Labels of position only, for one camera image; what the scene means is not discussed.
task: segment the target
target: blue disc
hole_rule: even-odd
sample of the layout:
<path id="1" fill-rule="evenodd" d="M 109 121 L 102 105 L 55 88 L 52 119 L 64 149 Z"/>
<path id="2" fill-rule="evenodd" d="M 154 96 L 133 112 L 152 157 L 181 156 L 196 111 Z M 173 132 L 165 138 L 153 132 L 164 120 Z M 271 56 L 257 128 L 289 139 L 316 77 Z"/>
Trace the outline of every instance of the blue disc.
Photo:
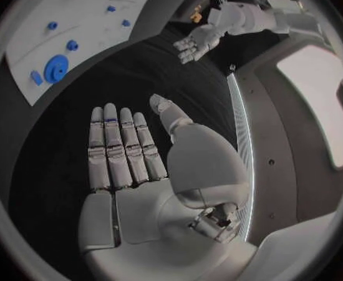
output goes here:
<path id="1" fill-rule="evenodd" d="M 44 68 L 44 79 L 49 83 L 58 83 L 69 68 L 69 60 L 64 55 L 52 57 Z"/>

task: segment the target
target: black floor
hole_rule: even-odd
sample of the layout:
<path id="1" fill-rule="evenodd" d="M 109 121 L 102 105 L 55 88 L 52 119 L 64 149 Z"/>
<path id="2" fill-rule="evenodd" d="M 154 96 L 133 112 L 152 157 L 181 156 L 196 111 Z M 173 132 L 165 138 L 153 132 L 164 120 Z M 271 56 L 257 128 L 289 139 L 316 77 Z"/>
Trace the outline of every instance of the black floor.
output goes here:
<path id="1" fill-rule="evenodd" d="M 72 280 L 90 280 L 77 243 L 79 214 L 89 193 L 90 112 L 113 102 L 141 111 L 165 159 L 171 144 L 148 106 L 153 93 L 176 102 L 198 123 L 236 146 L 225 75 L 207 57 L 182 66 L 165 31 L 97 64 L 69 86 L 31 131 L 12 180 L 9 210 L 21 234 L 47 262 Z"/>

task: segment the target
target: white panel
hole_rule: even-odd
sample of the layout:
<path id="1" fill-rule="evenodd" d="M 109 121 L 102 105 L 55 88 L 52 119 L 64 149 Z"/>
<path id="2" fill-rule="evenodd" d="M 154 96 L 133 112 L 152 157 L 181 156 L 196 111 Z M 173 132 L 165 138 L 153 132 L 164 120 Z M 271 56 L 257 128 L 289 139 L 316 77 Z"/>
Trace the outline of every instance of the white panel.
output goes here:
<path id="1" fill-rule="evenodd" d="M 52 86 L 44 80 L 38 87 L 30 77 L 31 71 L 38 71 L 44 79 L 44 67 L 56 54 L 68 58 L 71 70 L 95 54 L 127 41 L 146 1 L 42 0 L 14 33 L 6 51 L 13 78 L 30 105 Z M 116 10 L 110 12 L 108 6 Z M 124 19 L 130 21 L 129 27 L 122 26 Z M 51 21 L 58 23 L 57 29 L 48 30 Z M 77 51 L 66 49 L 71 39 L 78 43 Z"/>
<path id="2" fill-rule="evenodd" d="M 343 108 L 337 98 L 343 80 L 340 59 L 327 50 L 309 45 L 280 61 L 277 67 L 317 118 L 334 166 L 343 167 Z"/>

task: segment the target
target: blue object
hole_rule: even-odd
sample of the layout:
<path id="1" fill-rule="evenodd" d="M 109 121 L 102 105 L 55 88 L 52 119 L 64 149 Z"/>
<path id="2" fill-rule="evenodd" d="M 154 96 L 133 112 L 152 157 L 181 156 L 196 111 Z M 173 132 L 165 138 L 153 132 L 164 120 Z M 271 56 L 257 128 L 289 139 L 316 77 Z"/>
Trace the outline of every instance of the blue object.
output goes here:
<path id="1" fill-rule="evenodd" d="M 69 60 L 64 55 L 52 57 L 44 68 L 44 79 L 52 84 L 58 83 L 66 75 Z"/>
<path id="2" fill-rule="evenodd" d="M 115 11 L 115 7 L 110 5 L 110 6 L 108 6 L 107 10 L 110 11 L 110 12 L 114 12 Z"/>
<path id="3" fill-rule="evenodd" d="M 30 76 L 31 76 L 32 80 L 34 80 L 34 82 L 36 83 L 37 86 L 40 86 L 43 83 L 42 76 L 39 74 L 39 72 L 32 71 L 30 73 Z"/>
<path id="4" fill-rule="evenodd" d="M 57 22 L 50 22 L 50 23 L 48 23 L 47 28 L 49 30 L 55 30 L 58 27 L 58 25 L 59 24 Z"/>
<path id="5" fill-rule="evenodd" d="M 79 45 L 76 41 L 74 40 L 70 40 L 69 42 L 67 42 L 66 44 L 66 49 L 68 49 L 69 51 L 76 51 L 78 50 Z"/>
<path id="6" fill-rule="evenodd" d="M 129 27 L 131 25 L 129 20 L 123 20 L 122 21 L 122 26 Z"/>

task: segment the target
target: robotic hand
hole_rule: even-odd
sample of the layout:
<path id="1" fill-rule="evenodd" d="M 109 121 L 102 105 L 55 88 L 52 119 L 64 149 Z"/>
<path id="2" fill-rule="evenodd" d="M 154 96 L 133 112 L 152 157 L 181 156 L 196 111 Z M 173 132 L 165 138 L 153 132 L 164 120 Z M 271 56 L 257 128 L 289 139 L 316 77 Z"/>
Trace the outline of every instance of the robotic hand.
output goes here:
<path id="1" fill-rule="evenodd" d="M 197 61 L 220 43 L 226 33 L 235 36 L 269 29 L 275 33 L 298 32 L 321 37 L 317 21 L 306 13 L 291 13 L 280 9 L 263 11 L 253 4 L 224 2 L 220 9 L 212 8 L 208 24 L 192 30 L 189 36 L 174 43 L 180 51 L 182 64 Z"/>
<path id="2" fill-rule="evenodd" d="M 195 280 L 207 260 L 214 267 L 242 245 L 233 240 L 239 227 L 236 211 L 247 201 L 249 184 L 239 155 L 172 101 L 155 94 L 150 106 L 173 142 L 167 157 L 170 178 L 143 114 L 124 108 L 118 121 L 113 104 L 92 112 L 92 193 L 81 212 L 79 244 L 100 279 L 143 280 L 139 274 L 150 271 L 159 280 L 157 267 L 163 280 L 169 269 L 175 280 L 172 263 L 178 260 L 186 265 L 177 279 Z M 119 264 L 133 261 L 140 271 L 117 271 Z M 198 270 L 187 265 L 192 262 Z"/>

